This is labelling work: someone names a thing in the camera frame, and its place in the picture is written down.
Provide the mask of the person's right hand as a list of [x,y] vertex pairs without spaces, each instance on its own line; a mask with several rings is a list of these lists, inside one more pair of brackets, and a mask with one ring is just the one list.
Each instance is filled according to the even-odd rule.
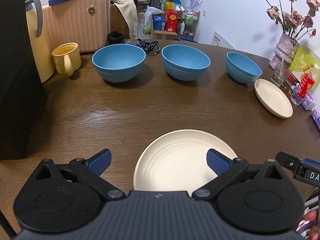
[[319,240],[319,211],[309,211],[304,215],[304,220],[308,222],[308,226],[303,231],[302,236],[310,240]]

